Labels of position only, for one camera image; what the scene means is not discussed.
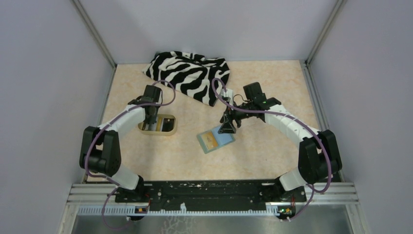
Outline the beige oval tray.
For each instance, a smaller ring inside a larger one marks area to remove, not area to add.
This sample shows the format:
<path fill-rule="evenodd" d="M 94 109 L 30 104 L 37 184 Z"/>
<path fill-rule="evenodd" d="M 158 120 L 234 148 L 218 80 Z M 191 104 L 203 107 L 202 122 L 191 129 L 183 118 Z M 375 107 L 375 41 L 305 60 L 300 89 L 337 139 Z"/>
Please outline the beige oval tray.
<path fill-rule="evenodd" d="M 158 114 L 155 123 L 139 123 L 138 130 L 149 136 L 171 136 L 177 131 L 177 118 L 174 115 Z"/>

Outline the green card holder wallet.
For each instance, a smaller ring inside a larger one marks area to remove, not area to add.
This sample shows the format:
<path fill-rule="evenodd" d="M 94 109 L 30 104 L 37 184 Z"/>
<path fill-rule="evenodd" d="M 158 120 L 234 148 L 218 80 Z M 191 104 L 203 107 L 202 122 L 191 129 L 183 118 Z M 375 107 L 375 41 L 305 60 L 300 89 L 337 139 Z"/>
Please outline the green card holder wallet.
<path fill-rule="evenodd" d="M 201 140 L 201 134 L 205 133 L 207 131 L 202 132 L 202 133 L 197 135 L 197 139 L 199 141 L 199 144 L 200 144 L 200 146 L 201 146 L 201 148 L 202 148 L 202 150 L 205 154 L 211 153 L 211 152 L 213 152 L 213 151 L 215 151 L 219 148 L 222 148 L 222 147 L 224 147 L 228 144 L 231 144 L 231 143 L 235 142 L 235 138 L 234 138 L 233 134 L 219 134 L 218 133 L 219 128 L 220 128 L 220 126 L 217 126 L 217 127 L 212 128 L 210 130 L 207 130 L 207 131 L 212 131 L 213 132 L 213 134 L 214 134 L 214 136 L 215 136 L 215 138 L 218 142 L 218 147 L 214 150 L 209 151 L 209 152 L 206 151 L 205 146 L 204 146 L 204 144 Z"/>

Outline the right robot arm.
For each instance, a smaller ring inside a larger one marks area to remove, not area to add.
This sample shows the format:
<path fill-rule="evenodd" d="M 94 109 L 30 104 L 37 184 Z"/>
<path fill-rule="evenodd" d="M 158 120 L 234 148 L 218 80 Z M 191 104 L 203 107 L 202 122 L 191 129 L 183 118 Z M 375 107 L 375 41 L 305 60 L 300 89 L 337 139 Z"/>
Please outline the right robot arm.
<path fill-rule="evenodd" d="M 314 189 L 313 185 L 323 179 L 327 179 L 327 184 L 318 190 L 318 193 L 328 190 L 332 174 L 342 168 L 337 140 L 332 131 L 317 130 L 303 123 L 289 113 L 279 100 L 274 97 L 267 98 L 258 82 L 244 86 L 247 100 L 240 105 L 235 104 L 232 90 L 224 85 L 218 93 L 218 84 L 223 84 L 223 81 L 213 79 L 212 90 L 226 105 L 220 120 L 220 134 L 234 134 L 243 119 L 256 117 L 278 129 L 298 148 L 297 167 L 275 180 L 274 194 L 278 200 L 287 201 L 293 195 L 294 189 L 304 185 Z"/>

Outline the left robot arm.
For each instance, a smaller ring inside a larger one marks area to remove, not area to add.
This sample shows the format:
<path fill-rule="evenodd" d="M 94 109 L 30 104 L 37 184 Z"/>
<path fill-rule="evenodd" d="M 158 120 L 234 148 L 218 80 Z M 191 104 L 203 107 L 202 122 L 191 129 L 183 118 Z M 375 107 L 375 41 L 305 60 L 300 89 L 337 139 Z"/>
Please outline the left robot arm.
<path fill-rule="evenodd" d="M 79 165 L 90 177 L 104 178 L 127 190 L 135 202 L 145 198 L 144 179 L 122 164 L 120 140 L 140 123 L 154 123 L 162 90 L 147 85 L 143 95 L 131 100 L 113 119 L 83 132 Z"/>

